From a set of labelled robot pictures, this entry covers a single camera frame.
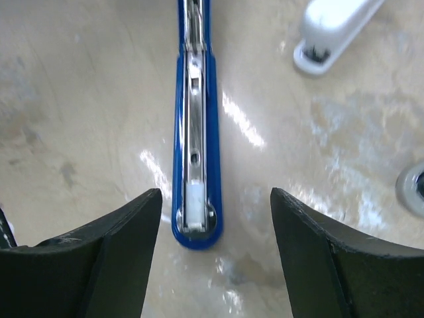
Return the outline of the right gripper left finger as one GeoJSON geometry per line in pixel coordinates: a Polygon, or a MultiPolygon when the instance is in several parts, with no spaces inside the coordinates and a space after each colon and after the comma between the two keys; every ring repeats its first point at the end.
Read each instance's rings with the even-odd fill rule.
{"type": "Polygon", "coordinates": [[[19,246],[2,217],[1,316],[140,317],[161,210],[150,189],[36,246],[19,246]]]}

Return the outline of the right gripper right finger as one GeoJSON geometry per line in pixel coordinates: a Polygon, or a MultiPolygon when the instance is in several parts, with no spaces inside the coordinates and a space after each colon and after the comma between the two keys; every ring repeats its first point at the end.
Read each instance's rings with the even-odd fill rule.
{"type": "Polygon", "coordinates": [[[423,316],[423,250],[357,231],[277,187],[270,205],[294,317],[423,316]]]}

